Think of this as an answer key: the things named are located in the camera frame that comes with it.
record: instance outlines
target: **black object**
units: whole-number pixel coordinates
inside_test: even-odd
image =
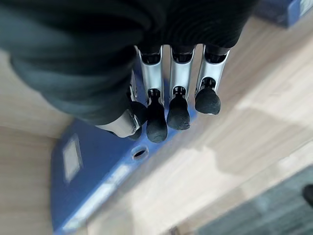
[[[147,137],[151,142],[166,140],[167,125],[164,117],[164,107],[159,103],[160,92],[152,89],[148,92],[151,103],[147,109]]]
[[[221,101],[211,87],[205,87],[196,96],[195,108],[200,113],[216,115],[221,110]]]
[[[302,196],[313,208],[313,185],[306,185],[302,190]]]
[[[188,104],[182,92],[177,92],[170,102],[167,125],[175,130],[187,130],[190,127]]]

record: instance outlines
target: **black rubber fingertip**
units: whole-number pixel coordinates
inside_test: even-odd
[[[196,110],[203,114],[218,114],[221,100],[210,87],[203,88],[196,96]]]
[[[131,102],[131,108],[139,119],[140,125],[143,125],[147,121],[147,108],[142,103],[137,101]]]
[[[132,136],[128,136],[128,138],[130,138],[133,141],[136,141],[137,139],[140,138],[141,133],[142,133],[142,127],[140,127]]]
[[[302,196],[313,208],[313,185],[306,185],[302,190]]]
[[[187,101],[183,97],[177,96],[172,99],[167,115],[167,125],[180,131],[189,129],[190,116],[187,108]]]
[[[158,102],[148,106],[147,137],[151,142],[159,143],[167,138],[167,125],[164,107]]]

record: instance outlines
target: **black fabric sleeve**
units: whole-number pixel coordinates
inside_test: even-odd
[[[0,47],[18,76],[57,109],[93,125],[129,101],[134,45],[153,22],[121,1],[1,1]]]

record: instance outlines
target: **blue box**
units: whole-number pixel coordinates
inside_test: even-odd
[[[299,21],[313,6],[313,0],[261,0],[254,14],[283,27]]]
[[[138,101],[145,104],[141,69],[136,67]],[[168,84],[164,87],[165,94],[169,94]],[[167,107],[168,99],[165,99],[166,114]],[[189,108],[189,113],[192,120],[196,111]],[[132,141],[75,120],[63,133],[51,156],[50,202],[54,234],[66,234],[83,226],[130,174],[176,133],[178,131],[169,128],[166,141],[152,143],[144,125],[140,139]]]

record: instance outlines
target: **silver metal finger segment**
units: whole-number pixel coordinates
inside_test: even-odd
[[[140,50],[139,57],[145,87],[147,108],[147,137],[152,142],[164,141],[167,125],[164,116],[163,47]]]
[[[178,92],[183,92],[183,97],[188,100],[194,53],[194,47],[187,51],[171,47],[170,101]]]
[[[162,58],[163,47],[153,53],[143,53],[139,51],[143,84],[146,93],[146,101],[149,105],[151,103],[151,91],[159,91],[159,102],[164,106],[164,81],[162,76]]]
[[[113,132],[115,135],[125,138],[132,136],[140,128],[139,121],[131,110],[127,109],[125,112],[115,121],[97,126],[100,129]]]
[[[228,55],[229,51],[224,55],[210,54],[206,45],[203,45],[195,96],[206,86],[210,86],[217,93]]]
[[[203,114],[216,115],[221,110],[217,96],[229,49],[203,46],[202,59],[195,90],[195,108]]]

